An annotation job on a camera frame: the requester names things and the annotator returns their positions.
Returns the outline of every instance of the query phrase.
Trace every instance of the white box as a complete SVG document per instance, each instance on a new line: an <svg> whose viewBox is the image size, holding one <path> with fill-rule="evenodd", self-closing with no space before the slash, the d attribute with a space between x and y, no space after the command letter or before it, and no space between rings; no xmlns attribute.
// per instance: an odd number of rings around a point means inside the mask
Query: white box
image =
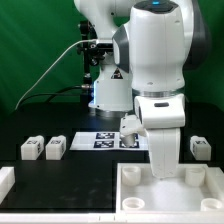
<svg viewBox="0 0 224 224"><path fill-rule="evenodd" d="M43 136L30 137L21 146L22 160L36 160L44 150Z"/></svg>
<svg viewBox="0 0 224 224"><path fill-rule="evenodd" d="M53 137L46 146L47 160L60 160L66 151L66 137Z"/></svg>
<svg viewBox="0 0 224 224"><path fill-rule="evenodd" d="M3 167L0 170L0 204L15 183L14 167Z"/></svg>
<svg viewBox="0 0 224 224"><path fill-rule="evenodd" d="M191 137L190 150L196 160L211 160L212 147L204 137Z"/></svg>

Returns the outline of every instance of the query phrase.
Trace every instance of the black table surface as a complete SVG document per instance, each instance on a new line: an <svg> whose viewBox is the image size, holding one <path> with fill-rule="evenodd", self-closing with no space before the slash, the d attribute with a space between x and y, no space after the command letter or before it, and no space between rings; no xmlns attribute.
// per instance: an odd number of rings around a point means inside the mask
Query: black table surface
<svg viewBox="0 0 224 224"><path fill-rule="evenodd" d="M0 213L115 212L117 163L148 163L146 151L70 151L77 131L119 131L119 118L93 116L78 103L26 104L0 126L0 168L13 166L16 183ZM20 147L30 136L64 135L67 150L60 161L22 161ZM206 137L212 160L195 161L193 135ZM211 104L186 105L180 163L207 163L224 170L224 113Z"/></svg>

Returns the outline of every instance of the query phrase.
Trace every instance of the white plastic container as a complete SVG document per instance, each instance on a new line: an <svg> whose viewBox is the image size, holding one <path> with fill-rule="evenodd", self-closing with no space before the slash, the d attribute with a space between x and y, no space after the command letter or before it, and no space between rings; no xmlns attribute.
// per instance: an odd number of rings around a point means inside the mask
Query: white plastic container
<svg viewBox="0 0 224 224"><path fill-rule="evenodd" d="M122 183L136 186L141 182L141 168L139 166L125 166L122 168Z"/></svg>

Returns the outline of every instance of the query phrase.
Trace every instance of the green backdrop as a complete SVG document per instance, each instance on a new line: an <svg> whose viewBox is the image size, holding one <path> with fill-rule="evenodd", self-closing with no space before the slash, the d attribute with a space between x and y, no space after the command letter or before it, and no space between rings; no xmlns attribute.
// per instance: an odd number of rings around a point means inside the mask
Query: green backdrop
<svg viewBox="0 0 224 224"><path fill-rule="evenodd" d="M199 0L199 4L213 49L197 71L184 74L186 96L224 110L224 1ZM73 0L0 0L0 121L60 54L80 40L77 24L83 19ZM81 84L82 74L82 57L73 50L32 94Z"/></svg>

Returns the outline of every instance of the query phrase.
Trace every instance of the white block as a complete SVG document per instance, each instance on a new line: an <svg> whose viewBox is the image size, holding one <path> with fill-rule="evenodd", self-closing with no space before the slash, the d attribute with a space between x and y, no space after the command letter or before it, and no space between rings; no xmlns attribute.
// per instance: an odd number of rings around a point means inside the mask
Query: white block
<svg viewBox="0 0 224 224"><path fill-rule="evenodd" d="M66 151L66 137L53 137L46 146L47 160L60 160Z"/></svg>
<svg viewBox="0 0 224 224"><path fill-rule="evenodd" d="M43 136L30 137L21 146L22 160L36 160L44 150Z"/></svg>
<svg viewBox="0 0 224 224"><path fill-rule="evenodd" d="M191 137L190 150L196 160L211 160L212 147L204 137Z"/></svg>
<svg viewBox="0 0 224 224"><path fill-rule="evenodd" d="M0 170L0 204L15 183L14 167L3 167Z"/></svg>

